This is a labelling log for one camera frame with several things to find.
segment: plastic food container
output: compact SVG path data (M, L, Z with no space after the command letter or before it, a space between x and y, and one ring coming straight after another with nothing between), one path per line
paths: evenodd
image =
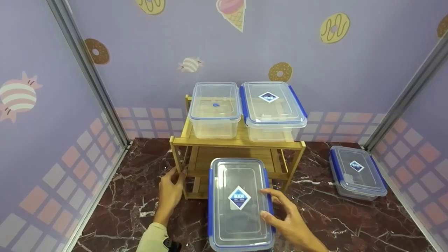
M196 83L188 117L197 138L234 138L241 119L237 84Z
M364 150L333 146L330 166L337 191L342 196L372 201L388 193L375 161Z
M272 211L267 172L258 159L216 158L208 188L208 236L217 252L242 252L274 246L274 228L260 218Z
M284 82L245 82L240 95L251 141L292 142L306 126L307 114Z

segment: wooden shelf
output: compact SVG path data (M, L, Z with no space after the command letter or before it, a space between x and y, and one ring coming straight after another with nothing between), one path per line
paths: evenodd
M185 105L187 110L190 108L191 96L185 96ZM279 132L279 139L288 139L287 135ZM180 137L172 136L170 145L178 171L188 166L188 177L194 177L192 192L186 192L187 199L207 199L208 197L208 173L212 160L218 157L243 157L256 158L263 162L270 179L286 180L282 191L288 187L296 170L303 152L306 148L305 142L294 142L288 139L284 142L252 142L249 140L247 127L244 119L238 123L237 136L233 139L199 139L196 138L193 125L189 119L186 119L182 134ZM177 146L187 146L187 151L183 162L177 154ZM283 150L295 150L290 169L284 157Z

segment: diamond label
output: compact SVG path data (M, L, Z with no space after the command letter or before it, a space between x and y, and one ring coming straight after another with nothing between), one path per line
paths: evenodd
M243 190L241 186L237 186L228 197L231 203L234 204L239 210L242 210L251 198L252 197L247 194L247 192Z
M270 93L270 92L266 92L266 93L260 95L259 97L260 97L261 99L263 99L263 100L269 102L269 103L271 103L271 102L273 102L273 101L275 101L276 99L279 98L278 96L276 96L276 95L274 95L274 94L272 94L272 93Z
M357 172L360 172L360 171L362 171L364 169L364 167L360 163L356 162L355 160L353 160L350 163L350 167L355 169Z

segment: container lid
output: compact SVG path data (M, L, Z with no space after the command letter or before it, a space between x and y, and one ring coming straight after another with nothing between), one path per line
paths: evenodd
M272 227L260 211L272 213L267 172L257 159L216 158L211 163L208 234L216 251L256 251L274 245Z
M385 196L386 183L372 156L361 149L332 146L331 161L339 184L354 193Z
M239 120L240 96L234 82L198 82L189 110L191 120Z
M284 82L245 82L240 95L247 124L306 126L308 116L292 87Z

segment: donut decal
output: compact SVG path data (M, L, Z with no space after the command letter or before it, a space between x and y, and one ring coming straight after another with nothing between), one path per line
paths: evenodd
M437 27L437 36L439 38L442 38L447 30L448 30L448 15L446 15L440 21L439 26Z
M246 0L217 0L216 9L227 22L243 32Z
M344 13L329 16L320 27L320 39L324 43L335 43L343 39L350 27L350 19Z
M165 0L135 0L140 9L149 15L157 15L165 9Z
M185 58L179 66L181 72L194 73L202 66L202 61L199 58Z
M279 62L269 69L269 79L271 81L288 82L293 74L293 68L286 62Z
M109 62L109 52L103 43L96 39L86 39L84 42L95 64L103 65Z
M16 122L17 113L27 112L36 105L36 89L42 85L37 83L37 76L28 78L25 71L22 79L12 79L0 87L0 121L5 119Z

